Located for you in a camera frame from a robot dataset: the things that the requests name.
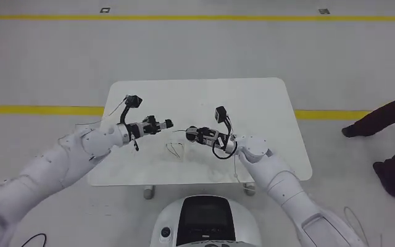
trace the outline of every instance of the black pants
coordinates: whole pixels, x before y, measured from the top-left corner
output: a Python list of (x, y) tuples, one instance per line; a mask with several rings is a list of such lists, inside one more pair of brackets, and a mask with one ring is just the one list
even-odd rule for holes
[[(366, 115), (351, 125), (351, 131), (355, 135), (370, 136), (382, 131), (395, 123), (395, 101)], [(395, 156), (384, 162), (376, 162), (373, 168), (380, 179), (384, 189), (395, 197)]]
[(395, 124), (395, 101), (369, 113), (363, 119), (352, 125), (352, 132), (356, 135), (370, 136)]

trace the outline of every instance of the yellow stripe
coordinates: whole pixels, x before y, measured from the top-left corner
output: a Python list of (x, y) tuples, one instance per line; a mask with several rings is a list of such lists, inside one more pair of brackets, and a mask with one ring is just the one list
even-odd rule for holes
[(103, 112), (99, 106), (0, 106), (0, 114), (102, 116)]
[[(0, 114), (102, 116), (103, 112), (104, 108), (100, 106), (0, 106)], [(295, 110), (297, 119), (306, 120), (355, 120), (368, 113), (369, 111)]]
[(237, 20), (268, 22), (393, 22), (377, 15), (0, 15), (0, 20)]
[(306, 120), (355, 120), (365, 117), (370, 111), (307, 111), (295, 110), (297, 119)]

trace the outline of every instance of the table leg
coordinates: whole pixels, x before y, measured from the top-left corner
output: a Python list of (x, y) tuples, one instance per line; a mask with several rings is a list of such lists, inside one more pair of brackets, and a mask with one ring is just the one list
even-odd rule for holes
[(155, 195), (155, 185), (146, 185), (144, 187), (144, 199), (151, 200)]
[(255, 183), (244, 183), (244, 192), (248, 196), (253, 196), (255, 195)]

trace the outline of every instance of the white table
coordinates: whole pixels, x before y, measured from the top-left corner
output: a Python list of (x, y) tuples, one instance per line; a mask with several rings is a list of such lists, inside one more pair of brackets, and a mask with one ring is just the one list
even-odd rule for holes
[[(110, 89), (102, 130), (119, 123), (124, 104), (110, 117), (105, 116), (126, 94), (143, 99), (139, 108), (130, 109), (126, 122), (140, 122), (148, 115), (155, 115), (159, 122), (171, 119), (174, 127), (138, 139), (138, 152), (133, 144), (115, 147), (89, 173), (91, 185), (236, 183), (233, 159), (219, 160), (209, 147), (190, 143), (184, 132), (173, 132), (194, 125), (227, 133), (225, 125), (215, 121), (214, 111), (218, 106), (225, 106), (235, 134), (264, 137), (300, 180), (308, 180), (312, 175), (285, 84), (278, 78), (117, 82)], [(169, 142), (183, 143), (182, 162), (166, 150), (165, 144)], [(237, 159), (236, 169), (241, 182), (253, 182)]]

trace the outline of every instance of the button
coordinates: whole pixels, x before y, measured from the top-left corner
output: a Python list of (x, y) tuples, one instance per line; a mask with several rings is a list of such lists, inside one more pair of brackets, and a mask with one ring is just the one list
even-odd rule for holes
[(168, 228), (168, 227), (164, 227), (164, 228), (162, 228), (162, 230), (160, 231), (160, 235), (161, 235), (162, 237), (164, 237), (164, 238), (167, 238), (168, 236), (170, 236), (170, 233), (171, 233), (171, 231), (170, 231), (170, 228)]

